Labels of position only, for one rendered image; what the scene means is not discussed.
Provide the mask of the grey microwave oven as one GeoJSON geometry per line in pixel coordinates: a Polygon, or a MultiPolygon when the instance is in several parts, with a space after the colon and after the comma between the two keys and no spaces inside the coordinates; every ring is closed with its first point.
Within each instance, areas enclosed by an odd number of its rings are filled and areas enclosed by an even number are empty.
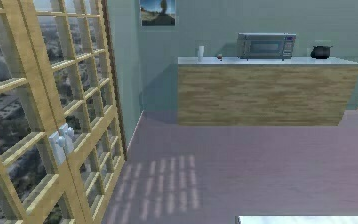
{"type": "Polygon", "coordinates": [[[296,35],[293,33],[239,33],[237,57],[240,59],[290,59],[296,35]]]}

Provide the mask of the framed landscape picture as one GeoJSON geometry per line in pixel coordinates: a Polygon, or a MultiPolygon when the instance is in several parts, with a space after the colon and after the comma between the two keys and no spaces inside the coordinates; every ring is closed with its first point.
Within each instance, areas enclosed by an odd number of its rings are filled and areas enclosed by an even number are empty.
{"type": "Polygon", "coordinates": [[[139,0],[142,26],[175,26],[176,0],[139,0]]]}

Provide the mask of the wooden lattice glass door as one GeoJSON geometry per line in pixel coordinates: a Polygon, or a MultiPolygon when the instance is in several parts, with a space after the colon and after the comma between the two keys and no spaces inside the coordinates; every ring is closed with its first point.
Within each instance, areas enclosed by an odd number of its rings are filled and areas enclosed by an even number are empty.
{"type": "Polygon", "coordinates": [[[102,1],[0,0],[0,224],[103,224],[122,137],[102,1]]]}

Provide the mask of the wooden counter with white top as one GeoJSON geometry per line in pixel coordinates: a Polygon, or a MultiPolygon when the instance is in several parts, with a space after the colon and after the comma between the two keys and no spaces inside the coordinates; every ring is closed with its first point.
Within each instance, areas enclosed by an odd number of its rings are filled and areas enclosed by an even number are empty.
{"type": "Polygon", "coordinates": [[[341,58],[180,57],[181,125],[336,126],[358,79],[341,58]]]}

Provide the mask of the white table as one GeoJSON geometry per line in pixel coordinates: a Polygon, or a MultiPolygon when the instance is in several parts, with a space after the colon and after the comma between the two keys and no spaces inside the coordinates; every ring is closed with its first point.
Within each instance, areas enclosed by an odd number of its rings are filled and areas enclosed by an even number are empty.
{"type": "Polygon", "coordinates": [[[358,216],[236,216],[234,224],[358,224],[358,216]]]}

